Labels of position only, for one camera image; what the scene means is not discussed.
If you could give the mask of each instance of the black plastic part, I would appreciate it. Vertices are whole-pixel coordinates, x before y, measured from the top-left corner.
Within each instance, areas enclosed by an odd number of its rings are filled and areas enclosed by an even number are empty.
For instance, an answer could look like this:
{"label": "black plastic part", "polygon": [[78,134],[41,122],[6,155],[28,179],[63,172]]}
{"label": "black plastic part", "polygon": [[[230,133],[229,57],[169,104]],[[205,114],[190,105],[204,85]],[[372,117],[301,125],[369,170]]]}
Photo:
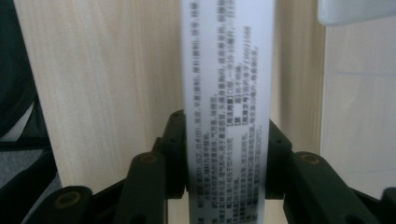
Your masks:
{"label": "black plastic part", "polygon": [[378,218],[379,200],[358,190],[352,189],[361,202],[370,212]]}
{"label": "black plastic part", "polygon": [[291,141],[270,120],[265,199],[283,199],[288,179],[286,164],[292,154],[291,148]]}
{"label": "black plastic part", "polygon": [[185,127],[183,110],[173,113],[169,117],[159,145],[153,148],[165,156],[168,199],[180,199],[187,183]]}
{"label": "black plastic part", "polygon": [[53,192],[33,212],[27,224],[92,223],[92,192],[86,187],[67,187]]}
{"label": "black plastic part", "polygon": [[125,180],[121,180],[93,195],[92,211],[95,213],[95,224],[107,224],[113,221],[124,182]]}
{"label": "black plastic part", "polygon": [[125,179],[115,224],[166,223],[165,159],[157,152],[132,160]]}
{"label": "black plastic part", "polygon": [[396,188],[384,190],[378,211],[379,219],[383,224],[396,223]]}
{"label": "black plastic part", "polygon": [[[297,152],[288,166],[291,186],[286,191],[286,217],[295,217],[304,206],[313,224],[379,223],[332,167],[323,158],[309,152]],[[302,203],[288,202],[299,195]]]}
{"label": "black plastic part", "polygon": [[21,223],[55,175],[53,155],[45,151],[28,169],[6,183],[0,189],[0,223]]}
{"label": "black plastic part", "polygon": [[283,211],[289,224],[311,223],[308,211],[296,189],[290,189],[285,195]]}

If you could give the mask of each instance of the white wall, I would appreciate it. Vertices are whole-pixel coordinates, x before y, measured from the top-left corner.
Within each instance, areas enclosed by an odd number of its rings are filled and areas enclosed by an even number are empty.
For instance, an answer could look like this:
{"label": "white wall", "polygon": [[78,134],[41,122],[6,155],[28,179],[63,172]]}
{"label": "white wall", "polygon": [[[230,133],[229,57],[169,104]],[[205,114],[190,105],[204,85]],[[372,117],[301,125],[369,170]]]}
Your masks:
{"label": "white wall", "polygon": [[377,198],[396,187],[396,16],[326,30],[321,155]]}

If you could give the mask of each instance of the black bracket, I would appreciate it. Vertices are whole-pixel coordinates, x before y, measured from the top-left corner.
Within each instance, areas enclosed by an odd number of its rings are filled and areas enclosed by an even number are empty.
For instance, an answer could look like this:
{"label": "black bracket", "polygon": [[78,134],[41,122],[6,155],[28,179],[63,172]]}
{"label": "black bracket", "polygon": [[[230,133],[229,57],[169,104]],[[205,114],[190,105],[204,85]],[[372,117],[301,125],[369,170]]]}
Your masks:
{"label": "black bracket", "polygon": [[[167,223],[167,199],[182,197],[187,169],[185,118],[177,111],[152,151],[132,160],[125,180],[95,195],[85,187],[56,191],[27,223]],[[284,199],[290,224],[396,223],[396,188],[386,189],[380,201],[349,188],[320,156],[292,152],[272,121],[265,198]]]}

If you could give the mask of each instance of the wooden panel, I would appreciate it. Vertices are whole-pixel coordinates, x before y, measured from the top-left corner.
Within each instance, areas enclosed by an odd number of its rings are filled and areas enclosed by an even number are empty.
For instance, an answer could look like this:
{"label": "wooden panel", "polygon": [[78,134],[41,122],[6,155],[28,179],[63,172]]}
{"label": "wooden panel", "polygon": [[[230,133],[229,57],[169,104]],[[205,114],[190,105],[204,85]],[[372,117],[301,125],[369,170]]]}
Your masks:
{"label": "wooden panel", "polygon": [[317,1],[277,1],[272,120],[296,151],[319,153],[324,27]]}
{"label": "wooden panel", "polygon": [[[126,176],[182,108],[178,0],[15,0],[64,186]],[[272,119],[318,152],[323,28],[315,0],[277,1]],[[187,223],[187,200],[170,202]],[[267,223],[285,223],[281,202]]]}
{"label": "wooden panel", "polygon": [[126,176],[182,108],[178,1],[16,1],[64,186]]}
{"label": "wooden panel", "polygon": [[322,155],[353,188],[396,186],[396,18],[327,29]]}

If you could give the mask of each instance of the white paper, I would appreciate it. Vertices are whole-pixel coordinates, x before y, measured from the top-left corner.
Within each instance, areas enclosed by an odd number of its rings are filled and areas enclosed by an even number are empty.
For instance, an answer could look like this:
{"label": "white paper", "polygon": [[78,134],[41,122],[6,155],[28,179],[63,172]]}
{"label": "white paper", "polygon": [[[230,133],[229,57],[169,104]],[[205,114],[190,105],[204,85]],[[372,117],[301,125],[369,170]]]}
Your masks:
{"label": "white paper", "polygon": [[185,0],[191,223],[263,223],[274,0]]}

